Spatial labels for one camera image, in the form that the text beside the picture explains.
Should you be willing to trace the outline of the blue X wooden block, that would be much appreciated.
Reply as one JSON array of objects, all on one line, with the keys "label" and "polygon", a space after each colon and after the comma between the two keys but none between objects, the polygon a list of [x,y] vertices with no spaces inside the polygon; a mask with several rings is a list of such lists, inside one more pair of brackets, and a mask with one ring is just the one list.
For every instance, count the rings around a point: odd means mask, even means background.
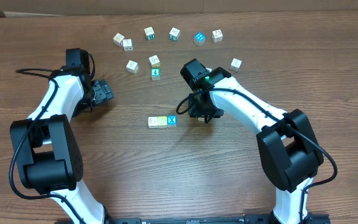
[{"label": "blue X wooden block", "polygon": [[167,126],[176,127],[177,126],[177,117],[175,115],[167,116]]}]

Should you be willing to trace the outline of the yellow top wooden block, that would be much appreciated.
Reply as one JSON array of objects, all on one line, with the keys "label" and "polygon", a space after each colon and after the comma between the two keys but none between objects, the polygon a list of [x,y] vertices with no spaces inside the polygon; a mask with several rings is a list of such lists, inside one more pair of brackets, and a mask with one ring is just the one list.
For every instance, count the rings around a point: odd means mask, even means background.
[{"label": "yellow top wooden block", "polygon": [[158,123],[158,128],[167,128],[168,119],[166,116],[158,116],[157,123]]}]

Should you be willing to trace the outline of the green L wooden block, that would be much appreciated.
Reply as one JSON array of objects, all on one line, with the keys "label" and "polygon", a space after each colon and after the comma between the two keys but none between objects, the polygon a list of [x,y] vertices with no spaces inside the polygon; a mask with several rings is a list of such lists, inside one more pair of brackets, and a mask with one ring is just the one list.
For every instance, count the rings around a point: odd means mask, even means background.
[{"label": "green L wooden block", "polygon": [[157,116],[148,117],[148,127],[150,129],[158,128],[158,117]]}]

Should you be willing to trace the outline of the green top wooden block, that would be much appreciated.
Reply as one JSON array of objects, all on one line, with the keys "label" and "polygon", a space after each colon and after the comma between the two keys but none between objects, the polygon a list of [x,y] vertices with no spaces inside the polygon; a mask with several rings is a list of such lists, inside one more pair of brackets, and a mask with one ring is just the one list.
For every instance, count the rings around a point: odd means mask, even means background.
[{"label": "green top wooden block", "polygon": [[160,80],[161,74],[159,68],[151,68],[150,77],[153,81]]}]

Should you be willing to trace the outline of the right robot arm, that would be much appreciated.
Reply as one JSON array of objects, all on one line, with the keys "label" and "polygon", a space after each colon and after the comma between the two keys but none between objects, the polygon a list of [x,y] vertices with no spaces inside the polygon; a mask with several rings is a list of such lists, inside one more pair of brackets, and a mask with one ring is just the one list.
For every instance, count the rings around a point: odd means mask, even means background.
[{"label": "right robot arm", "polygon": [[228,112],[256,135],[262,168],[276,188],[276,202],[269,214],[245,215],[244,223],[330,222],[327,214],[306,209],[306,187],[324,159],[304,112],[275,108],[243,88],[225,69],[209,71],[195,58],[184,64],[180,74],[192,90],[187,97],[191,117],[208,123]]}]

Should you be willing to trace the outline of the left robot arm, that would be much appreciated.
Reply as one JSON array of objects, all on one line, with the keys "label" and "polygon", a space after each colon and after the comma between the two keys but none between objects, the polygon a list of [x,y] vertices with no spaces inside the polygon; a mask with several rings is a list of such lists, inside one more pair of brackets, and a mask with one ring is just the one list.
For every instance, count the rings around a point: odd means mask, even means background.
[{"label": "left robot arm", "polygon": [[107,208],[91,194],[83,180],[83,159],[70,120],[83,110],[113,99],[105,80],[97,80],[93,56],[68,49],[59,69],[22,68],[17,72],[46,78],[48,90],[27,119],[11,124],[14,155],[9,185],[25,200],[51,198],[71,223],[112,223]]}]

